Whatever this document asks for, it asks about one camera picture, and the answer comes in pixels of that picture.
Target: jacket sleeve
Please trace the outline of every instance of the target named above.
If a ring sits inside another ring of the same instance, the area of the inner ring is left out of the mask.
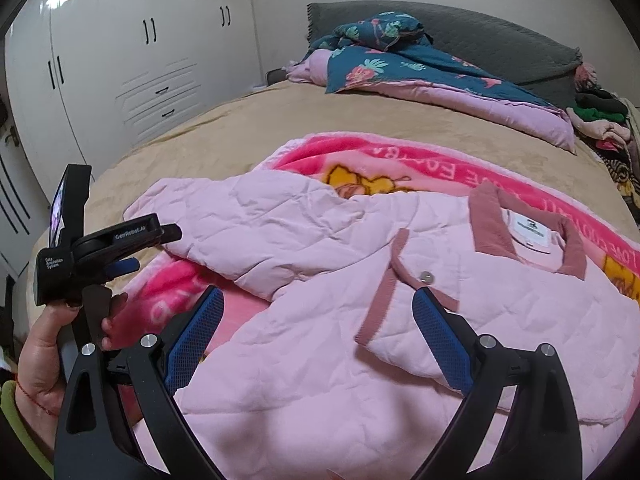
[[[182,239],[167,245],[244,290],[273,300],[283,286],[353,265],[385,247],[393,211],[367,211],[359,200],[305,176],[252,171],[221,182],[162,179],[125,218],[157,213]]]
[[[44,456],[44,454],[38,449],[38,446],[29,436],[27,429],[22,423],[18,408],[15,405],[15,381],[7,381],[2,386],[0,392],[0,410],[6,419],[7,423],[14,431],[15,436],[20,441],[24,449],[29,453],[33,461],[44,471],[49,478],[53,478],[53,464]]]

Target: blue floral blanket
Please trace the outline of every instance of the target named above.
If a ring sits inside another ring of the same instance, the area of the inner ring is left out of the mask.
[[[383,12],[337,27],[333,34],[313,42],[305,59],[320,48],[334,51],[327,67],[327,93],[364,82],[420,79],[496,100],[552,106],[509,81],[437,50],[432,43],[413,16]]]

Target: wardrobe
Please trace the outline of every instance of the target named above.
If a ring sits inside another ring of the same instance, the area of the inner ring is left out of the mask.
[[[262,83],[251,0],[28,0],[5,37],[18,134],[48,200]]]

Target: display screen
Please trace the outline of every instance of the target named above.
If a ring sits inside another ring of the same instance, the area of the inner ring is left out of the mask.
[[[66,178],[62,179],[60,186],[56,191],[55,197],[53,197],[53,204],[51,205],[51,220],[49,222],[49,247],[56,247],[60,241],[60,231],[64,227],[62,220],[62,197],[65,192]]]

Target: white tag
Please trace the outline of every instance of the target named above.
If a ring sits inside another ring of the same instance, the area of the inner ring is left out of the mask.
[[[511,229],[522,236],[525,242],[527,242],[527,245],[531,243],[542,247],[549,247],[550,231],[548,227],[516,212],[511,212],[510,218]]]

